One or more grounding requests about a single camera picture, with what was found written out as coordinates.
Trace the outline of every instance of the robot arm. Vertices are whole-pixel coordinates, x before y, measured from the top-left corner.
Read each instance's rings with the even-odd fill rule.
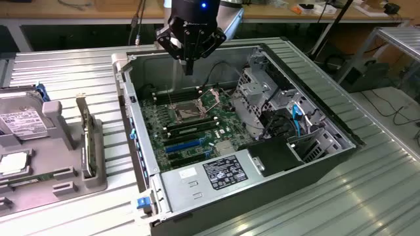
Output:
[[[226,8],[239,9],[231,19],[236,25],[223,23],[231,27],[232,34],[244,12],[242,0],[222,0],[222,3],[220,0],[172,0],[168,25],[156,31],[156,39],[174,59],[180,60],[186,75],[192,75],[195,60],[208,57],[227,39],[223,29],[218,27],[218,20],[230,18],[218,16],[218,13],[232,14]]]

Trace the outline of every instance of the pcie slot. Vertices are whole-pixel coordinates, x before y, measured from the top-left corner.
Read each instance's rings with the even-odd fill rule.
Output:
[[[204,153],[190,156],[187,158],[174,160],[174,161],[171,161],[171,166],[179,167],[179,166],[184,166],[186,164],[192,164],[195,162],[204,161],[207,159],[207,157],[210,156],[210,154],[211,154],[211,151],[207,151]]]

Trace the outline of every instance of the power supply label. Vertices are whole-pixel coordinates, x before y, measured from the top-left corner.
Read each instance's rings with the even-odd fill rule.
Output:
[[[208,162],[203,167],[215,190],[220,190],[248,179],[235,155]]]
[[[18,137],[47,132],[47,128],[38,111],[0,114],[0,119]]]

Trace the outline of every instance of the white label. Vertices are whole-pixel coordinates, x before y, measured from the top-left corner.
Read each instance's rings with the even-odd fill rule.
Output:
[[[47,132],[38,111],[2,114],[0,119],[18,137]]]
[[[191,168],[188,168],[186,170],[182,170],[179,172],[179,176],[182,176],[182,178],[188,178],[191,176],[195,176],[196,174],[198,174],[196,168],[194,168],[194,167],[191,167]]]

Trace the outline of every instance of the blue pcie slot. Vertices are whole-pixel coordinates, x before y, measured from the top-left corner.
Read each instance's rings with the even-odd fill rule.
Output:
[[[175,152],[175,151],[180,151],[180,150],[187,149],[187,148],[200,146],[203,144],[203,142],[204,142],[204,138],[194,140],[194,141],[187,142],[184,144],[178,144],[175,146],[167,147],[166,152],[170,153],[170,152]]]

